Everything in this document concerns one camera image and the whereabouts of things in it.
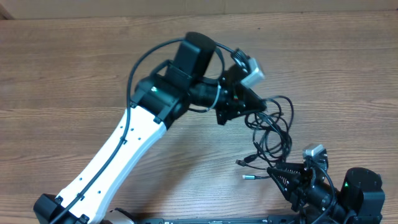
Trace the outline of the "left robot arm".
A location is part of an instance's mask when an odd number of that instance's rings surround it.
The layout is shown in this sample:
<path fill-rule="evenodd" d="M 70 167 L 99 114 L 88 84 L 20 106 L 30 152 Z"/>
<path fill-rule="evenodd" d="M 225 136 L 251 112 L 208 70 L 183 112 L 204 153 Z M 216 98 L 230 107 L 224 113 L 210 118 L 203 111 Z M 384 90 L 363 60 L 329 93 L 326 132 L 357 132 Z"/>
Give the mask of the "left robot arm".
<path fill-rule="evenodd" d="M 112 135 L 83 171 L 57 195 L 34 204 L 41 223 L 100 223 L 116 192 L 146 151 L 187 111 L 215 110 L 220 125 L 264 111 L 252 88 L 263 81 L 260 63 L 240 49 L 218 78 L 205 76 L 211 58 L 226 47 L 188 32 L 177 39 L 175 57 L 156 66 L 137 85 L 128 84 L 126 109 Z"/>

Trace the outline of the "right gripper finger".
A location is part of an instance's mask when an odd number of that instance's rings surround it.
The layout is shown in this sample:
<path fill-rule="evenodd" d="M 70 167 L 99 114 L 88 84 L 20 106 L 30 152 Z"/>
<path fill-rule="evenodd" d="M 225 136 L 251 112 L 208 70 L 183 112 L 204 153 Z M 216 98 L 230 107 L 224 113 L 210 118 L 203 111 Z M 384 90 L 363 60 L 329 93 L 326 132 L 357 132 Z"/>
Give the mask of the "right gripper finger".
<path fill-rule="evenodd" d="M 268 167 L 267 173 L 278 186 L 284 198 L 290 199 L 292 192 L 298 186 L 300 172 Z"/>
<path fill-rule="evenodd" d="M 293 173 L 302 173 L 304 171 L 304 165 L 298 163 L 289 163 L 289 162 L 281 162 L 274 166 L 277 170 L 293 172 Z"/>

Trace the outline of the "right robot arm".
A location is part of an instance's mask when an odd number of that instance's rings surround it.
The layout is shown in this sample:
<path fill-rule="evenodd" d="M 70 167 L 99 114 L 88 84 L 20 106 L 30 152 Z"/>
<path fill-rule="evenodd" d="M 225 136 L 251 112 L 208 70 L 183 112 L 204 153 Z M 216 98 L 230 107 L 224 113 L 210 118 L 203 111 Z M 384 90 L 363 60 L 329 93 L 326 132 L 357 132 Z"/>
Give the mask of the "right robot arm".
<path fill-rule="evenodd" d="M 287 223 L 380 223 L 385 201 L 381 176 L 363 167 L 348 169 L 338 190 L 326 167 L 283 163 L 267 168 L 291 209 L 298 214 Z"/>

